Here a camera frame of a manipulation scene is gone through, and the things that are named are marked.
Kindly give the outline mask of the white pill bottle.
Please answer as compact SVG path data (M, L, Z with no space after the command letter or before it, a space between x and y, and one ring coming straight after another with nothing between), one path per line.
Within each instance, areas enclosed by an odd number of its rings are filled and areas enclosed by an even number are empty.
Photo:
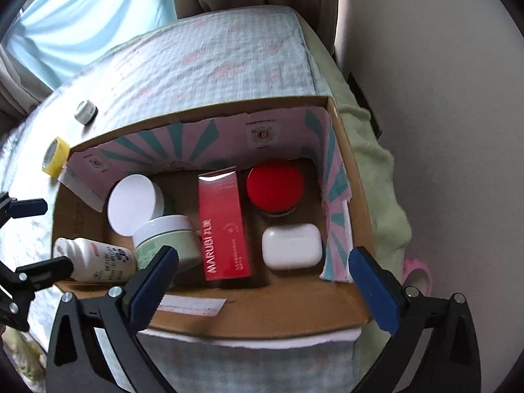
M78 282L122 283L137 272L135 256L129 249L92 239L58 238L52 255L65 256L72 262L71 279Z

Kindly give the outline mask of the yellow packing tape roll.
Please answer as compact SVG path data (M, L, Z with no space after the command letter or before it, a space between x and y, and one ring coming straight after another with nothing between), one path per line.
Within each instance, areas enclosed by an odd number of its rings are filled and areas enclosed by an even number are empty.
M57 178L67 161L70 146L63 139L56 137L48 146L42 162L42 171L51 178Z

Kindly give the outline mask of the small white-grey jar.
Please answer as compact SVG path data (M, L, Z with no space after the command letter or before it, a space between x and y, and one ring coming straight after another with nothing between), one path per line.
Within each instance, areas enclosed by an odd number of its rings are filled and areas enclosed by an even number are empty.
M97 115L98 108L91 100L82 100L76 109L75 119L82 125L89 124Z

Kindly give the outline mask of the white-lid jar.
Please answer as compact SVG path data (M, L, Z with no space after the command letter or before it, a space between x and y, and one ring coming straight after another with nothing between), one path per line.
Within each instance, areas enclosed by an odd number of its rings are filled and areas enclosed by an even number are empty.
M113 231L131 237L138 228L163 216L165 202L156 183L140 174L116 184L107 203L107 219Z

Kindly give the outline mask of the cardboard box with patterned lining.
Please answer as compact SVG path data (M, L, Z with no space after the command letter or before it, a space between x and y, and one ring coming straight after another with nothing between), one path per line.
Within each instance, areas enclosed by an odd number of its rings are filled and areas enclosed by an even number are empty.
M114 186L132 174L155 180L179 214L202 233L207 264L217 261L215 229L200 217L199 175L249 170L267 159L293 160L305 177L305 195L286 216L271 217L240 192L241 230L252 272L241 279L206 280L202 268L181 274L171 294L198 302L221 300L217 313L176 312L163 306L152 327L217 339L270 340L355 328L369 321L350 279L352 248L371 248L361 176L336 105L328 97L247 100L158 116L74 146L60 174L53 212L54 238L85 237L128 246L107 220ZM315 224L322 259L303 271L273 271L262 260L263 231L272 224Z

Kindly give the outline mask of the green cream jar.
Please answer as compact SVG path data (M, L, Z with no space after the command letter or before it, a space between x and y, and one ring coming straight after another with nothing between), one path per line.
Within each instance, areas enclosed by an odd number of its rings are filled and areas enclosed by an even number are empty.
M132 235L139 269L145 269L164 246L178 253L178 272L188 271L202 263L201 245L190 218L186 215L164 215L142 225Z

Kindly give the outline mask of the red Marubi box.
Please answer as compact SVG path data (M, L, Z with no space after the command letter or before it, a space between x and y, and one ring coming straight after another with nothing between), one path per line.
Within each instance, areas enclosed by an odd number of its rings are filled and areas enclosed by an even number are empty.
M252 274L238 178L234 169L198 176L202 265L205 279L244 279Z

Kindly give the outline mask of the white earbuds case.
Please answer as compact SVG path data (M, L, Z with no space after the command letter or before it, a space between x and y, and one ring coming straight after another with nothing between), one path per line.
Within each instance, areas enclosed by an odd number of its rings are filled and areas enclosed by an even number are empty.
M322 260L322 235L314 224L270 226L261 242L264 264L272 271L309 269Z

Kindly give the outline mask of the red-lid jar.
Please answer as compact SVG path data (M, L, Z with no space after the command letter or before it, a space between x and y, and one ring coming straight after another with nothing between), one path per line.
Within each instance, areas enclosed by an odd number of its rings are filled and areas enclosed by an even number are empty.
M251 204L267 215L287 215L303 199L303 171L291 160L264 160L247 175L246 192Z

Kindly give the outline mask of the pink plastic item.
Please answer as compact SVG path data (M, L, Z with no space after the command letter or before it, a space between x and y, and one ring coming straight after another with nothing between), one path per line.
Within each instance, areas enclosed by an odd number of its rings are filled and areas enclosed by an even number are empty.
M430 295L433 290L433 276L428 265L417 258L405 258L402 285L415 287L423 295Z

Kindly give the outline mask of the left brown curtain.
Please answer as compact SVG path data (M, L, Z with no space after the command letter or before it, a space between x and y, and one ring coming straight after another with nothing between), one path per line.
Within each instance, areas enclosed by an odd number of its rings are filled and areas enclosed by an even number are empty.
M24 121L48 96L52 89L15 60L1 46L1 134Z

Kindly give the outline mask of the green mattress blanket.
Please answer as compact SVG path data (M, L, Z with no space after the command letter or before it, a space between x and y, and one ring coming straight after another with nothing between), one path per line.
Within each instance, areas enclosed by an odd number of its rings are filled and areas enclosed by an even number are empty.
M307 47L331 91L353 150L368 204L375 258L383 268L401 279L405 249L411 241L412 231L395 195L393 155L378 143L369 111L359 106L322 41L302 17L297 19Z

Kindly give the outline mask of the blue cloth over window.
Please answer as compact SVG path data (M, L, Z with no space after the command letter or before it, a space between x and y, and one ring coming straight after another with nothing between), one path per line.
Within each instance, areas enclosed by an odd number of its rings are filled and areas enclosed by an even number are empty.
M2 44L55 90L117 45L176 18L174 0L35 0Z

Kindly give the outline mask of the checked floral bed sheet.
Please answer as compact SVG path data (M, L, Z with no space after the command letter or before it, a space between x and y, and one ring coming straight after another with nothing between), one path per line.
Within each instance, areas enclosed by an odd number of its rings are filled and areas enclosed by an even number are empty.
M42 162L56 137L71 151L131 124L207 105L288 97L334 101L298 17L288 7L256 6L176 20L117 46L60 86L2 143L2 190L20 200L42 198L50 207L45 215L5 224L2 262L16 268L51 256L60 175L48 176ZM82 100L98 108L87 125L75 119ZM188 271L175 277L160 309L217 313L221 300L171 294ZM257 346L260 340L196 337L151 323L140 341L179 392L348 392L359 379L360 357L351 342L268 349ZM242 347L244 340L253 345Z

